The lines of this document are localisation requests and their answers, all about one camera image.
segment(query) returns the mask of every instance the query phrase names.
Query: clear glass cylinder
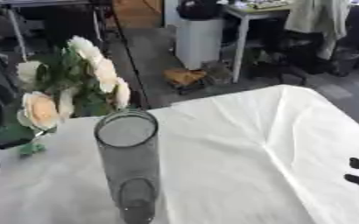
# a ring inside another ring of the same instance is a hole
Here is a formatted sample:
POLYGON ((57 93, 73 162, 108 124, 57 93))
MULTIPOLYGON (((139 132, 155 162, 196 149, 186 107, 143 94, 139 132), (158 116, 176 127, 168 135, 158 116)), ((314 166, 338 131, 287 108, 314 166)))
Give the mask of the clear glass cylinder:
POLYGON ((107 115, 95 126, 112 199, 128 224, 149 223, 159 192, 158 122, 129 109, 107 115))

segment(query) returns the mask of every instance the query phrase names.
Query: gray floor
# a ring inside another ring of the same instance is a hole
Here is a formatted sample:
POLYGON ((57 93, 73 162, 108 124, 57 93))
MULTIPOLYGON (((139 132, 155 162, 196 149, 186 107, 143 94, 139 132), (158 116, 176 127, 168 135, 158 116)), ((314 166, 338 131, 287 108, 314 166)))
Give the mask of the gray floor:
MULTIPOLYGON (((153 108, 166 107, 173 102, 278 84, 277 80, 268 78, 248 80, 243 74, 237 84, 212 86, 191 94, 178 95, 174 89, 167 85, 163 77, 163 72, 166 69, 181 67, 180 62, 169 51, 173 44, 172 34, 165 29, 131 29, 126 31, 126 35, 153 108)), ((113 38, 112 43, 111 58, 116 65, 118 74, 123 76, 133 87, 138 88, 123 45, 115 38, 113 38)), ((326 96, 334 105, 359 123, 359 69, 346 78, 338 78, 328 74, 310 76, 307 86, 326 96)))

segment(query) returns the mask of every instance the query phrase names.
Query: rose bouquet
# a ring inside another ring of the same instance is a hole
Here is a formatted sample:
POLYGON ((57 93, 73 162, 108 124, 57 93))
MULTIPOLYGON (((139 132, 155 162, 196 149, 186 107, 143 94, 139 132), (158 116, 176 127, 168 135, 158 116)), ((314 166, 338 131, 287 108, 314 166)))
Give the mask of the rose bouquet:
MULTIPOLYGON (((17 120, 35 135, 54 132, 69 117, 103 116, 124 109, 130 100, 128 83, 117 76, 111 60, 80 37, 49 57, 20 63, 18 78, 25 93, 17 120)), ((42 149, 37 142, 30 143, 21 154, 42 149)))

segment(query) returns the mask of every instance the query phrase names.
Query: desk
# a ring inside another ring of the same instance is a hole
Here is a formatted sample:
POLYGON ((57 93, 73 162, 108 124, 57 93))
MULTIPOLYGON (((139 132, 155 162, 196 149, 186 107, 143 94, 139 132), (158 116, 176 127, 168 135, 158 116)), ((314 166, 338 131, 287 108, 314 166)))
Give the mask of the desk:
MULTIPOLYGON (((27 60, 28 52, 25 47, 25 39, 23 38, 23 35, 18 26, 18 21, 16 20, 14 8, 77 5, 77 4, 91 4, 91 2, 89 0, 0 0, 0 7, 5 7, 5 9, 8 11, 8 17, 12 23, 13 30, 18 39, 18 45, 20 46, 22 59, 24 61, 27 60)), ((93 9, 92 11, 93 11, 95 35, 96 38, 102 42, 96 10, 93 9)))
POLYGON ((266 18, 283 18, 288 15, 290 11, 290 5, 270 8, 264 10, 253 10, 253 9, 241 9, 234 5, 226 5, 225 11, 237 18, 241 19, 241 24, 239 26, 239 37, 236 44, 236 56, 234 59, 233 67, 233 82, 237 83, 239 75, 241 73, 241 66, 243 63, 243 51, 246 46, 246 37, 249 30, 249 21, 256 19, 266 19, 266 18))
MULTIPOLYGON (((359 224, 359 124, 313 90, 276 86, 151 110, 165 206, 153 224, 359 224)), ((95 144, 70 119, 47 151, 0 151, 0 224, 120 224, 95 144)))

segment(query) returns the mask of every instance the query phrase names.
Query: white table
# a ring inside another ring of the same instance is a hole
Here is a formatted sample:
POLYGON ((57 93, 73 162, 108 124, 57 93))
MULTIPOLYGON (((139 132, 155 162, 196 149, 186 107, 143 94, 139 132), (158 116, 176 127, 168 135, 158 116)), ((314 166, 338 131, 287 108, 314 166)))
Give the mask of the white table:
MULTIPOLYGON (((359 124, 324 97, 277 86, 151 111, 159 121, 165 206, 153 223, 359 224, 359 124)), ((74 119, 48 151, 2 151, 0 224, 118 221, 95 146, 96 118, 74 119)))

